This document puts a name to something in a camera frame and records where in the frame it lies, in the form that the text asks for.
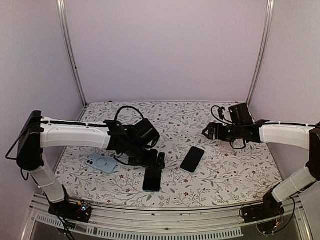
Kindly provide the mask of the aluminium left corner post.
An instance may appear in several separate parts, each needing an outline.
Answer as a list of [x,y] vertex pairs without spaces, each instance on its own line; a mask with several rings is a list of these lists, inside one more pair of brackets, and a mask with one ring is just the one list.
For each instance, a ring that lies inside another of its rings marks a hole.
[[75,87],[76,87],[80,102],[81,102],[82,106],[85,108],[88,105],[88,102],[87,102],[87,99],[85,96],[83,85],[81,83],[81,79],[80,79],[80,75],[79,75],[79,71],[78,71],[78,65],[76,62],[74,49],[72,46],[72,39],[71,39],[71,35],[70,35],[70,30],[69,30],[69,25],[68,25],[68,17],[67,17],[66,5],[65,5],[66,1],[65,0],[57,0],[56,3],[57,3],[57,10],[58,10],[58,15],[59,15],[62,35],[64,38],[66,52],[68,55],[72,76],[73,76],[73,79],[75,82]]

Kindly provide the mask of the bare phone dark screen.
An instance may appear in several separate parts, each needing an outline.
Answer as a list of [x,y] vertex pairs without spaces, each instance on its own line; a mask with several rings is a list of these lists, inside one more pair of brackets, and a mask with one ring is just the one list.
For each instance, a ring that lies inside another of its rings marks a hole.
[[142,189],[145,192],[159,192],[161,188],[162,171],[147,168],[144,174]]

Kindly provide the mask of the light blue cased phone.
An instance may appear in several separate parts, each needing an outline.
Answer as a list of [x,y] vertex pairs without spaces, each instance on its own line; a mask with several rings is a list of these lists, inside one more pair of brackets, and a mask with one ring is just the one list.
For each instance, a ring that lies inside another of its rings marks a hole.
[[96,153],[92,153],[85,163],[87,166],[108,175],[112,174],[117,166],[117,162],[113,158],[107,158]]

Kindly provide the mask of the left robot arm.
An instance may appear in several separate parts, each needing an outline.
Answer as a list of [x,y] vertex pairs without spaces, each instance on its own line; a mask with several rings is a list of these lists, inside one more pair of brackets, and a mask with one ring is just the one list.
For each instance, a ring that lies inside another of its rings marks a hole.
[[5,158],[15,161],[46,194],[48,202],[63,217],[74,213],[65,187],[46,166],[44,149],[53,147],[89,147],[128,156],[129,166],[162,170],[164,155],[155,146],[160,134],[152,123],[142,118],[123,125],[117,118],[102,122],[63,121],[42,116],[34,110]]

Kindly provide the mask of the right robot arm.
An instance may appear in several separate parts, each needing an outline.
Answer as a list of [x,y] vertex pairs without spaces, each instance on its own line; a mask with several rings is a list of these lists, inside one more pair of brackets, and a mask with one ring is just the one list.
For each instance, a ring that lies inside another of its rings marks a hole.
[[309,152],[304,167],[293,173],[263,196],[258,213],[269,218],[281,203],[296,193],[303,192],[320,180],[320,125],[272,122],[270,120],[253,121],[248,106],[239,103],[228,108],[231,120],[224,118],[224,109],[218,108],[217,122],[210,122],[202,131],[209,140],[234,143],[242,140],[244,144],[272,143],[293,146]]

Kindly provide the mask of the white phone case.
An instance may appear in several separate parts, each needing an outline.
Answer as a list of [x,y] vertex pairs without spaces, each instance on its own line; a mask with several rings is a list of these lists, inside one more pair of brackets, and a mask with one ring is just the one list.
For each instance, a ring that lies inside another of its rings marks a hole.
[[224,154],[233,153],[235,150],[232,148],[230,142],[219,140],[220,151]]

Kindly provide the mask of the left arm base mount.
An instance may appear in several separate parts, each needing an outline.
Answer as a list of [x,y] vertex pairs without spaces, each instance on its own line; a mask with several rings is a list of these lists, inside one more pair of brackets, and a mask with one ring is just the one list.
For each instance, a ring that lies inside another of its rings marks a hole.
[[88,223],[91,218],[92,207],[89,202],[80,201],[77,203],[62,201],[49,203],[48,213],[60,217],[61,219],[73,220]]

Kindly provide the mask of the aluminium right corner post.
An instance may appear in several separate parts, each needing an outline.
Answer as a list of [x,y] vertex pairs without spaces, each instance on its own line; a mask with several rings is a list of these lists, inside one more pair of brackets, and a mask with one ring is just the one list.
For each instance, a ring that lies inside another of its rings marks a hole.
[[251,84],[249,87],[249,92],[246,98],[246,104],[248,107],[251,106],[254,95],[258,86],[258,81],[260,78],[261,70],[263,67],[263,62],[265,58],[265,53],[268,45],[268,39],[270,36],[270,31],[272,27],[273,21],[273,13],[274,13],[275,1],[274,0],[267,0],[266,1],[266,10],[265,10],[265,17],[264,17],[264,24],[262,28],[262,37],[260,41],[260,47],[258,51],[258,56],[255,64],[255,68],[253,71],[253,76],[251,80]]

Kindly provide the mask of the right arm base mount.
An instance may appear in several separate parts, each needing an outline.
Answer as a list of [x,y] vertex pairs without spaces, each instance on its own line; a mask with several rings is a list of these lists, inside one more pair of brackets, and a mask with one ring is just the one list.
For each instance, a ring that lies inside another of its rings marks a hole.
[[281,202],[264,200],[260,204],[246,204],[239,209],[239,216],[245,223],[253,223],[272,219],[257,225],[258,231],[263,235],[273,235],[281,230],[284,221],[284,207]]

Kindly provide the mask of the phone with dark screen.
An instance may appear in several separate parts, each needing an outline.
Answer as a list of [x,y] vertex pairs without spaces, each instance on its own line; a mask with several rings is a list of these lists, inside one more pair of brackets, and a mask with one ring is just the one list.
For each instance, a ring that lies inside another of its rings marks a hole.
[[190,174],[194,174],[205,155],[205,151],[198,147],[192,146],[184,157],[179,168]]

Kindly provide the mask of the aluminium corner post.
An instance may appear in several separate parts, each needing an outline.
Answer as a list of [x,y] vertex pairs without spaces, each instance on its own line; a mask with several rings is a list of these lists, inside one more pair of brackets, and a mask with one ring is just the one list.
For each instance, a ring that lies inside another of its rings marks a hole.
[[66,52],[68,55],[72,76],[73,76],[73,79],[75,82],[75,87],[76,87],[80,102],[81,102],[82,106],[85,108],[88,105],[88,102],[87,102],[87,99],[85,96],[83,85],[81,83],[81,79],[80,79],[80,75],[79,75],[79,71],[78,71],[78,65],[76,62],[74,49],[72,46],[72,39],[71,39],[71,35],[70,35],[70,30],[69,30],[69,25],[68,25],[68,17],[67,17],[66,5],[65,5],[66,1],[65,0],[57,0],[56,3],[57,3],[57,10],[58,10],[58,15],[59,15],[62,35],[64,38]]
[[262,37],[260,41],[260,47],[258,51],[258,56],[255,64],[255,68],[253,71],[253,76],[251,80],[251,84],[249,87],[249,92],[246,98],[246,104],[248,107],[251,106],[254,95],[258,86],[258,81],[260,78],[261,70],[263,67],[263,62],[265,58],[265,53],[268,45],[268,39],[270,36],[270,31],[272,27],[273,21],[273,13],[274,13],[275,1],[274,0],[267,0],[266,1],[266,10],[265,10],[265,17],[264,17],[264,24],[262,28]]

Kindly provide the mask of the floral table mat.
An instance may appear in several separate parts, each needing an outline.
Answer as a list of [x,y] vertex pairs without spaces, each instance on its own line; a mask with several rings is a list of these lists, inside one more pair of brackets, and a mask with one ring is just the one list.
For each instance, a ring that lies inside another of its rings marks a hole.
[[[143,191],[145,169],[119,163],[106,174],[86,165],[93,153],[113,157],[114,152],[88,147],[66,148],[55,175],[74,199],[114,205],[186,208],[213,207],[260,201],[281,180],[266,144],[249,143],[233,153],[222,153],[216,140],[202,135],[214,118],[210,102],[94,102],[82,116],[84,122],[117,117],[135,124],[142,117],[160,134],[156,149],[165,153],[159,192]],[[180,169],[191,147],[205,151],[195,173]]]

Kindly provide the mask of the aluminium front rail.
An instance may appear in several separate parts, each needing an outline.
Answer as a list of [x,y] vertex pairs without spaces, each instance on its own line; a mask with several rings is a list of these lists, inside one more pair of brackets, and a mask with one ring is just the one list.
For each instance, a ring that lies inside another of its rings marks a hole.
[[42,194],[31,200],[22,240],[313,240],[302,202],[283,202],[284,213],[246,222],[257,202],[212,207],[139,207],[91,202],[88,222],[71,221],[65,232],[49,214]]

